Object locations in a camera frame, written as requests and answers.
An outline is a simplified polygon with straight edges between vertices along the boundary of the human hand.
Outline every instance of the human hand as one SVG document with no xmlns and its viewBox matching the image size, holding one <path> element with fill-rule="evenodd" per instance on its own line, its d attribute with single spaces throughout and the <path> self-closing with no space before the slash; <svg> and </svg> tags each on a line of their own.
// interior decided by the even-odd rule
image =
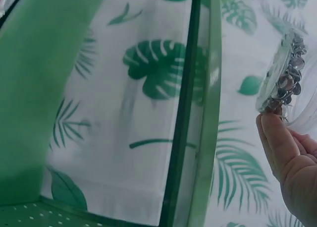
<svg viewBox="0 0 317 227">
<path fill-rule="evenodd" d="M 317 227 L 317 142 L 288 130 L 274 114 L 261 114 L 256 122 L 287 208 L 305 227 Z"/>
</svg>

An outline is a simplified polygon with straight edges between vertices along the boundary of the green shelf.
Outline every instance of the green shelf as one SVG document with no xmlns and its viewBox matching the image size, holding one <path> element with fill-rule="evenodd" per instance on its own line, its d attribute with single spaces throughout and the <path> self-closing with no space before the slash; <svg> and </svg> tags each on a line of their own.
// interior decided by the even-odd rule
<svg viewBox="0 0 317 227">
<path fill-rule="evenodd" d="M 0 227 L 108 227 L 43 202 L 0 208 Z"/>
</svg>

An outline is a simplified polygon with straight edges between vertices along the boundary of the glass panel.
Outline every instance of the glass panel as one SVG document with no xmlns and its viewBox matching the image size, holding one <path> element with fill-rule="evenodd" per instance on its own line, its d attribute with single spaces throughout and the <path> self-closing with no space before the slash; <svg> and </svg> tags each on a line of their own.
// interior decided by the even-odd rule
<svg viewBox="0 0 317 227">
<path fill-rule="evenodd" d="M 200 146 L 201 127 L 203 121 L 205 82 L 207 80 L 208 47 L 209 47 L 209 19 L 210 8 L 208 0 L 197 0 L 200 10 L 197 11 L 199 23 L 197 31 L 197 47 L 195 56 L 195 77 L 193 97 L 189 115 L 187 145 L 185 149 L 182 177 L 178 192 L 174 227 L 187 226 L 192 203 L 194 181 L 198 163 L 197 153 Z"/>
<path fill-rule="evenodd" d="M 53 126 L 45 197 L 159 225 L 191 3 L 104 0 Z"/>
</svg>

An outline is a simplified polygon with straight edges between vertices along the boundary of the clear plastic jar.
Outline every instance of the clear plastic jar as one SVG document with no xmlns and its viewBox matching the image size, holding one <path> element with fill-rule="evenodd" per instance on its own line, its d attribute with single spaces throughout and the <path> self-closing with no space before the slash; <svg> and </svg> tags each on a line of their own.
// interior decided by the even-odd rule
<svg viewBox="0 0 317 227">
<path fill-rule="evenodd" d="M 256 102 L 259 112 L 279 115 L 286 126 L 309 133 L 317 125 L 317 40 L 299 31 L 286 33 Z"/>
</svg>

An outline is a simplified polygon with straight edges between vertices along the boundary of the green metal bar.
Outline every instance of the green metal bar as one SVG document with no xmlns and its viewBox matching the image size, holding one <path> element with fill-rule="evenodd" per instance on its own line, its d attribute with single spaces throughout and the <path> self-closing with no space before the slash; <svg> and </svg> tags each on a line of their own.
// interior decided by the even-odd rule
<svg viewBox="0 0 317 227">
<path fill-rule="evenodd" d="M 178 190 L 182 175 L 189 117 L 191 110 L 193 85 L 195 78 L 196 50 L 200 18 L 200 0 L 192 0 L 189 22 L 185 65 L 179 97 L 174 142 L 172 145 L 160 227 L 172 227 L 174 223 Z"/>
<path fill-rule="evenodd" d="M 207 73 L 203 127 L 198 153 L 198 166 L 187 227 L 204 226 L 211 191 L 219 121 L 221 88 L 221 13 L 220 0 L 211 0 L 210 53 Z"/>
</svg>

